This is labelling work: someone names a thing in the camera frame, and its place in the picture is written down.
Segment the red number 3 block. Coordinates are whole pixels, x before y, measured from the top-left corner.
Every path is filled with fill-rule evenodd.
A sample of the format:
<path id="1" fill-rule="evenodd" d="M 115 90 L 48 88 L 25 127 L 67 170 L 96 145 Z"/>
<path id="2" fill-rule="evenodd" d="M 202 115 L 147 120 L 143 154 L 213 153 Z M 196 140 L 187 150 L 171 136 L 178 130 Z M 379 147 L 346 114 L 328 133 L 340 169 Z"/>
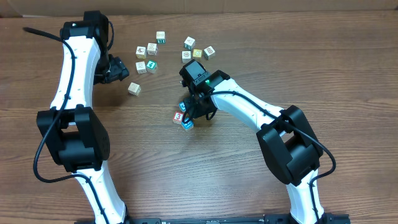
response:
<path id="1" fill-rule="evenodd" d="M 176 111 L 172 121 L 176 124 L 181 124 L 183 119 L 183 113 Z"/>

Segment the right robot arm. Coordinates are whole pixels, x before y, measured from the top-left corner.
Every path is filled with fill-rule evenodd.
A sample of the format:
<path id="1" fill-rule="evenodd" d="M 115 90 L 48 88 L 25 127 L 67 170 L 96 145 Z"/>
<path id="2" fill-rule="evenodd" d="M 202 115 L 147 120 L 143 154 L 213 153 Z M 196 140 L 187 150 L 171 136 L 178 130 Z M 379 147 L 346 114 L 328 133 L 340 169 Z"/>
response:
<path id="1" fill-rule="evenodd" d="M 293 223 L 320 223 L 324 209 L 315 177 L 323 150 L 302 110 L 283 109 L 260 100 L 221 70 L 210 73 L 196 60 L 179 71 L 190 96 L 184 100 L 186 120 L 220 110 L 251 128 L 271 173 L 286 185 Z"/>

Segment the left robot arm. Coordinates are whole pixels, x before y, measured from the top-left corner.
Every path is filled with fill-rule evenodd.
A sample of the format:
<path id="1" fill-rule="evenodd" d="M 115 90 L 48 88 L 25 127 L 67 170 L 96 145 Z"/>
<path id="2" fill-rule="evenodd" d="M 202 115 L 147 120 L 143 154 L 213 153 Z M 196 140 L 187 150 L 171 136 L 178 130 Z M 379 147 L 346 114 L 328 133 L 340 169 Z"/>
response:
<path id="1" fill-rule="evenodd" d="M 130 223 L 109 173 L 108 132 L 93 111 L 93 87 L 123 80 L 129 71 L 118 57 L 109 54 L 113 44 L 112 23 L 100 11 L 86 11 L 80 21 L 66 22 L 58 36 L 26 27 L 26 32 L 63 44 L 63 66 L 56 95 L 49 110 L 37 113 L 42 140 L 34 157 L 38 172 L 40 153 L 46 146 L 53 161 L 68 175 L 53 179 L 76 179 L 94 211 L 93 223 Z"/>

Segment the blue letter H block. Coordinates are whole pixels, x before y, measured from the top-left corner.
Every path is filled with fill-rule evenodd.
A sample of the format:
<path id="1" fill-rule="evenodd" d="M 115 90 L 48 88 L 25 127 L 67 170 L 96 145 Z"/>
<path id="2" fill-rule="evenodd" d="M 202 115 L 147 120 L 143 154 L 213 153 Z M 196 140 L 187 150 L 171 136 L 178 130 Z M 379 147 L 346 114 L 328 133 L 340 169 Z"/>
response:
<path id="1" fill-rule="evenodd" d="M 193 129 L 194 123 L 192 121 L 182 123 L 182 127 L 185 131 L 189 131 L 189 130 Z"/>

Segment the blue number 5 block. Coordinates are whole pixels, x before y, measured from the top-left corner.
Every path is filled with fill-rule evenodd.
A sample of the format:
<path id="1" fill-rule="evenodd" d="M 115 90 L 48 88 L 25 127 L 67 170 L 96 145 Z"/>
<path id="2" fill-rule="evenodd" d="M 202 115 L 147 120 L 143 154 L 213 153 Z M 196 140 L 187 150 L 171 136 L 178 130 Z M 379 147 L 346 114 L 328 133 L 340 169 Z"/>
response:
<path id="1" fill-rule="evenodd" d="M 183 101 L 180 102 L 180 103 L 178 104 L 178 106 L 179 106 L 181 112 L 183 112 L 183 113 L 186 112 L 185 103 L 184 103 Z"/>

